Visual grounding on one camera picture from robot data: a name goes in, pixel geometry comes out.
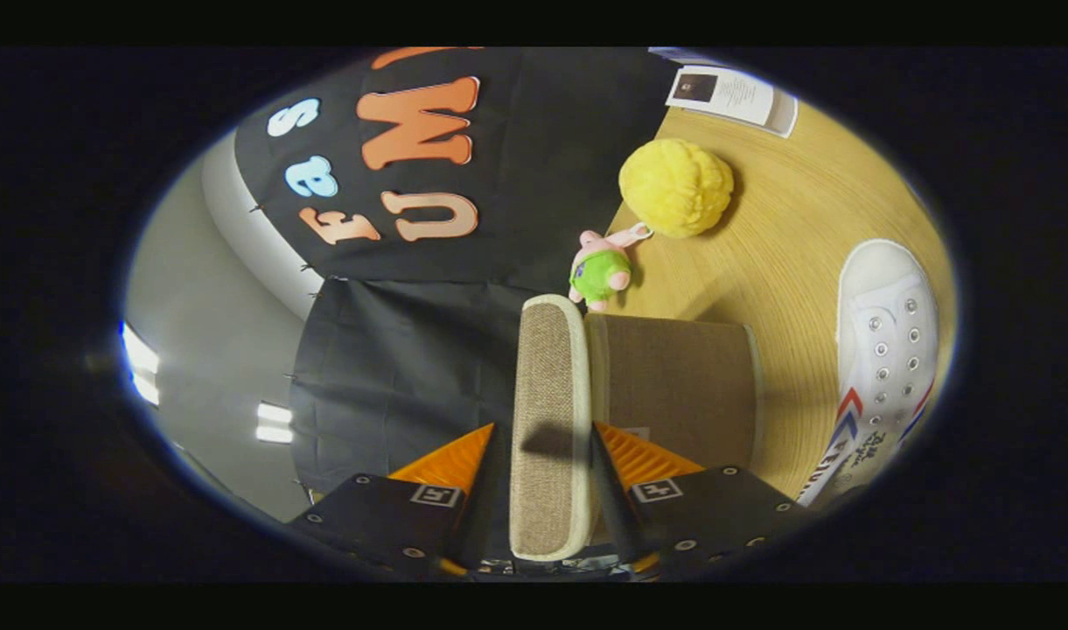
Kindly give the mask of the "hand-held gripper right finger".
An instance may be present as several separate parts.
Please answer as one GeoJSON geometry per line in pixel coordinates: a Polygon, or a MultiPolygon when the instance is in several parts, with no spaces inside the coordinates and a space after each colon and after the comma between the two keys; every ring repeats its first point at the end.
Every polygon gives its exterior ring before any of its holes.
{"type": "Polygon", "coordinates": [[[718,577],[814,518],[741,466],[706,469],[607,423],[590,443],[604,525],[637,578],[718,577]]]}

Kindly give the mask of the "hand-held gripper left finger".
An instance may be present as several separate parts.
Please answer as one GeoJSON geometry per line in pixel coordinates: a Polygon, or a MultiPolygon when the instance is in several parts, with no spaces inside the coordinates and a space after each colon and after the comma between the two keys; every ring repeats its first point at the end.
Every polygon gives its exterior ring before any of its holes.
{"type": "Polygon", "coordinates": [[[505,456],[490,423],[394,473],[350,476],[287,527],[373,578],[470,578],[489,555],[505,456]]]}

